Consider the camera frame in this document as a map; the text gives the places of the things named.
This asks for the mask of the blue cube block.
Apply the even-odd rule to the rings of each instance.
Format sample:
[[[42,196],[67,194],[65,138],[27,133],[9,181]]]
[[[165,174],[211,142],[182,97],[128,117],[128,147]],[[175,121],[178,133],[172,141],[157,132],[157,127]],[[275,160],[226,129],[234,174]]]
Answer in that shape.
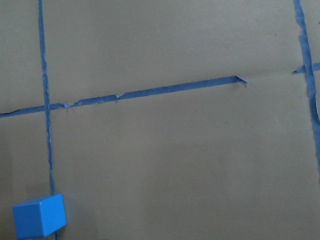
[[[37,197],[12,207],[18,240],[45,238],[67,224],[61,193]]]

